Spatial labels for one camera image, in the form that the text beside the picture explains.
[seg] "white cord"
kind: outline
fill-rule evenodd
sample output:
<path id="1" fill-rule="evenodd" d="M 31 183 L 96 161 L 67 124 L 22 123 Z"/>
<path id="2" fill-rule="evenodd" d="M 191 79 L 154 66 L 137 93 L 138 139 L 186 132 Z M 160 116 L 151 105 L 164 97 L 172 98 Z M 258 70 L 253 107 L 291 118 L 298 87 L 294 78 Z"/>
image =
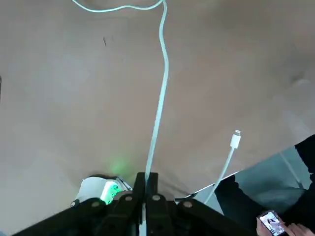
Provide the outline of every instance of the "white cord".
<path id="1" fill-rule="evenodd" d="M 235 133 L 233 134 L 232 136 L 232 139 L 231 139 L 231 143 L 230 143 L 230 146 L 231 146 L 231 150 L 230 150 L 230 153 L 228 154 L 228 157 L 227 157 L 227 160 L 223 166 L 223 169 L 221 171 L 221 174 L 215 184 L 215 186 L 213 186 L 210 194 L 208 195 L 208 197 L 206 198 L 204 204 L 207 204 L 207 202 L 210 200 L 210 198 L 212 197 L 213 193 L 215 192 L 216 188 L 218 187 L 218 185 L 220 184 L 221 180 L 223 179 L 223 176 L 227 170 L 227 167 L 228 165 L 230 164 L 230 161 L 232 159 L 232 156 L 233 156 L 233 153 L 234 153 L 234 150 L 238 148 L 239 144 L 240 144 L 240 140 L 241 140 L 241 132 L 239 130 L 235 130 Z"/>
<path id="2" fill-rule="evenodd" d="M 94 12 L 94 13 L 104 13 L 104 12 L 111 12 L 111 11 L 118 11 L 124 8 L 132 8 L 132 9 L 136 9 L 136 10 L 151 10 L 153 8 L 156 8 L 157 6 L 159 6 L 163 0 L 159 0 L 156 4 L 152 5 L 152 6 L 146 6 L 146 7 L 140 7 L 140 6 L 131 6 L 131 5 L 125 5 L 125 6 L 119 6 L 119 7 L 115 7 L 115 8 L 110 8 L 110 9 L 104 9 L 104 10 L 93 10 L 93 9 L 89 9 L 87 7 L 85 7 L 84 5 L 78 3 L 76 0 L 72 0 L 75 4 L 77 4 L 79 7 L 81 7 L 82 9 L 89 11 L 89 12 Z"/>
<path id="3" fill-rule="evenodd" d="M 72 0 L 72 1 L 75 4 L 77 4 L 79 7 L 81 7 L 82 9 L 89 11 L 89 12 L 94 12 L 94 13 L 104 13 L 104 12 L 110 12 L 110 11 L 117 11 L 117 10 L 121 10 L 124 8 L 133 8 L 133 9 L 137 9 L 137 10 L 150 10 L 150 9 L 153 9 L 153 8 L 159 6 L 163 2 L 164 10 L 163 10 L 161 22 L 159 25 L 158 36 L 159 36 L 159 41 L 160 41 L 161 48 L 162 48 L 163 57 L 164 57 L 164 74 L 163 74 L 163 80 L 162 80 L 162 85 L 161 85 L 161 91 L 159 94 L 159 100 L 158 100 L 158 104 L 157 104 L 156 119 L 154 122 L 153 131 L 152 131 L 151 143 L 150 143 L 148 159 L 147 159 L 147 164 L 146 164 L 146 170 L 145 170 L 145 182 L 146 182 L 146 186 L 147 186 L 147 182 L 148 182 L 150 171 L 151 171 L 152 161 L 153 161 L 154 150 L 155 150 L 157 139 L 158 139 L 159 124 L 160 124 L 161 117 L 162 117 L 162 111 L 163 111 L 163 105 L 164 105 L 164 99 L 165 99 L 165 93 L 166 93 L 166 87 L 167 87 L 167 81 L 168 81 L 169 61 L 168 61 L 167 50 L 166 50 L 165 41 L 164 41 L 164 37 L 163 37 L 163 27 L 164 27 L 164 23 L 165 23 L 165 19 L 166 19 L 166 14 L 167 14 L 166 1 L 165 0 L 159 0 L 154 5 L 148 6 L 148 7 L 125 5 L 125 6 L 119 6 L 116 8 L 105 9 L 105 10 L 89 9 L 89 8 L 81 5 L 80 3 L 78 3 L 76 0 Z"/>

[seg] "finger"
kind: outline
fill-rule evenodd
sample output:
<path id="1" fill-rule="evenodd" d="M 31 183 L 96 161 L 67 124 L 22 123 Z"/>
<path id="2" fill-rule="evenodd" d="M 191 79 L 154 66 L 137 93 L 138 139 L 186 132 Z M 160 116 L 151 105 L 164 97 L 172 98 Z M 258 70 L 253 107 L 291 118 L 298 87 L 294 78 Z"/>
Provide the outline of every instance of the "finger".
<path id="1" fill-rule="evenodd" d="M 267 227 L 258 219 L 256 232 L 259 236 L 272 236 L 272 233 L 267 229 Z"/>
<path id="2" fill-rule="evenodd" d="M 303 231 L 304 235 L 306 235 L 306 236 L 307 235 L 314 235 L 313 232 L 309 228 L 305 227 L 304 225 L 297 224 L 297 226 Z"/>
<path id="3" fill-rule="evenodd" d="M 304 232 L 296 224 L 292 223 L 289 228 L 294 232 L 296 236 L 302 236 Z"/>
<path id="4" fill-rule="evenodd" d="M 290 226 L 287 227 L 285 224 L 283 224 L 283 225 L 281 225 L 281 226 L 284 228 L 285 232 L 286 232 L 289 236 L 296 236 L 296 235 L 294 234 L 294 232 L 291 230 Z"/>

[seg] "smartphone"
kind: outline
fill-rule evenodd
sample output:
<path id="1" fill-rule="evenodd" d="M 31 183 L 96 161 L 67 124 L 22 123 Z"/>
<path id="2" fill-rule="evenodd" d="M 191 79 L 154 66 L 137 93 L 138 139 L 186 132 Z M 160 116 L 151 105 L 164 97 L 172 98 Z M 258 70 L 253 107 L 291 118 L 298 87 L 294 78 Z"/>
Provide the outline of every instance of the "smartphone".
<path id="1" fill-rule="evenodd" d="M 259 217 L 260 221 L 267 227 L 273 236 L 285 235 L 281 222 L 273 211 L 268 211 Z"/>

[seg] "green led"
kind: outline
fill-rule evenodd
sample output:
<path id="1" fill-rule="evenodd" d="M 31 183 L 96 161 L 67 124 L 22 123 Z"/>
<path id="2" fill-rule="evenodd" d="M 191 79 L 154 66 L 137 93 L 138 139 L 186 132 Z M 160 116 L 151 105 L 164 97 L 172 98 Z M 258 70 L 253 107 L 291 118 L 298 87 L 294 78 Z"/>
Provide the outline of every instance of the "green led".
<path id="1" fill-rule="evenodd" d="M 110 204 L 114 200 L 116 194 L 121 191 L 121 188 L 114 181 L 107 181 L 100 199 L 106 204 Z"/>

